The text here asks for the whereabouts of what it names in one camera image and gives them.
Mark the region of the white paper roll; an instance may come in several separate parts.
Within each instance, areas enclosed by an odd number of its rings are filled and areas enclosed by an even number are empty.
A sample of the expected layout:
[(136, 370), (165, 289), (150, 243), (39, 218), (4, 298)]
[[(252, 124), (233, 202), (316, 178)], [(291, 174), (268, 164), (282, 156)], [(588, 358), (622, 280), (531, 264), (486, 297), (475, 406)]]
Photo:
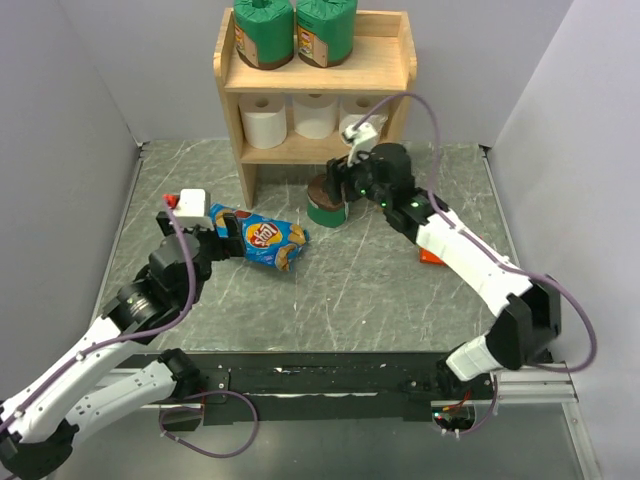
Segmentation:
[(250, 146), (271, 149), (284, 142), (288, 128), (283, 94), (241, 94), (239, 111), (245, 139)]
[(292, 97), (294, 131), (312, 140), (329, 137), (338, 122), (338, 97), (304, 93)]
[[(345, 129), (359, 121), (383, 99), (384, 96), (373, 95), (343, 95), (341, 97), (339, 106), (338, 134), (343, 144), (348, 145), (348, 142), (342, 136)], [(378, 143), (380, 134), (388, 120), (388, 116), (389, 106), (385, 104), (366, 120), (366, 122), (376, 130), (376, 139), (367, 148), (368, 151), (371, 151)]]

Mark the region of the green roll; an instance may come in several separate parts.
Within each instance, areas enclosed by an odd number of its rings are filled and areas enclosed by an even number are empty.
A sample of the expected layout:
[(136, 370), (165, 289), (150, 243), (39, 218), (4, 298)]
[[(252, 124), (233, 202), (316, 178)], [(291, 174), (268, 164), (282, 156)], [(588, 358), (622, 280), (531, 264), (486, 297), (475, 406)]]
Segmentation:
[(235, 1), (235, 47), (250, 67), (274, 70), (294, 56), (294, 9), (287, 1)]
[(307, 186), (307, 215), (318, 225), (337, 228), (347, 221), (348, 205), (333, 203), (324, 189), (325, 174), (314, 177)]
[(318, 68), (344, 63), (353, 50), (357, 5), (356, 0), (298, 1), (298, 56)]

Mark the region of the green roll front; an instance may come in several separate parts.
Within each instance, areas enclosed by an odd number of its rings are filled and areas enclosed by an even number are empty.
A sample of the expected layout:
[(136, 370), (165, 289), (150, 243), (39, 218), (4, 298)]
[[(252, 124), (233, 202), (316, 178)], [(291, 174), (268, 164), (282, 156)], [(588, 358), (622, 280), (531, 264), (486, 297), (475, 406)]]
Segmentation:
[(235, 47), (250, 67), (274, 70), (294, 56), (294, 9), (287, 1), (235, 1)]

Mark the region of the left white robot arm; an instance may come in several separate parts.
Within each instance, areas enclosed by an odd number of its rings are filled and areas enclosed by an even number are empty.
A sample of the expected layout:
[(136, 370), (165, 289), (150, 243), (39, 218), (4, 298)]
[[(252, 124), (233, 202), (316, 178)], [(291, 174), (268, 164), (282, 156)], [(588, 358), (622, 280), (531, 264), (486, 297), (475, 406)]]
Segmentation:
[(13, 478), (43, 479), (82, 440), (138, 407), (185, 402), (199, 369), (179, 348), (97, 391), (113, 368), (185, 319), (200, 299), (216, 261), (242, 257), (246, 245), (230, 213), (222, 226), (204, 217), (192, 227), (161, 212), (164, 235), (135, 279), (120, 288), (81, 339), (28, 387), (1, 403), (1, 463)]

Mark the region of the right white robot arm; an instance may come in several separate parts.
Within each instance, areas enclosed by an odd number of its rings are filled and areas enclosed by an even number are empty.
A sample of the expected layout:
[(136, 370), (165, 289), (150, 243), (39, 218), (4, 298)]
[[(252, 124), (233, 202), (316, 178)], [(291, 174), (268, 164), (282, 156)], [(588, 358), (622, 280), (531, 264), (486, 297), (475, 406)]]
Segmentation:
[(518, 370), (537, 359), (561, 332), (560, 295), (547, 279), (521, 273), (469, 230), (439, 197), (420, 188), (404, 146), (383, 143), (326, 164), (325, 191), (333, 202), (365, 198), (387, 223), (433, 253), (484, 301), (491, 328), (449, 352), (436, 367), (437, 386), (456, 399), (472, 381), (499, 369)]

